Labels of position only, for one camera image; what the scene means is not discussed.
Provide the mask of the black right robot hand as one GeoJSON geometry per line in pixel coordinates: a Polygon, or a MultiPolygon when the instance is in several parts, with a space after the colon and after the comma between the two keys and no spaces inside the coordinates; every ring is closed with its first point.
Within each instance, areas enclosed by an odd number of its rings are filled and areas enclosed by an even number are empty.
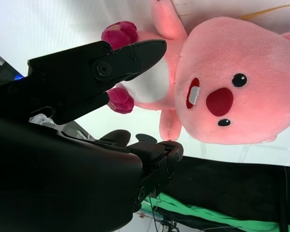
{"type": "Polygon", "coordinates": [[[91,141],[30,118],[63,125],[106,105],[109,89],[149,70],[166,48],[90,43],[31,59],[27,77],[0,86],[0,232],[113,232],[162,192],[180,143],[130,145],[125,130],[91,141]]]}

